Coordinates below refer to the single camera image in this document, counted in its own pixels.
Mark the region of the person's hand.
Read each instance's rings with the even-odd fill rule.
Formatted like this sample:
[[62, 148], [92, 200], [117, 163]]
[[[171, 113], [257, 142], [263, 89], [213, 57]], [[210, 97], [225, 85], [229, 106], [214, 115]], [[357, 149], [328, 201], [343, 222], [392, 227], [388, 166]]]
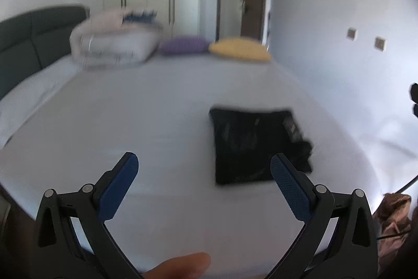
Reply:
[[142, 274], [145, 279], [196, 279], [200, 278], [211, 264], [207, 253], [193, 253], [171, 258]]

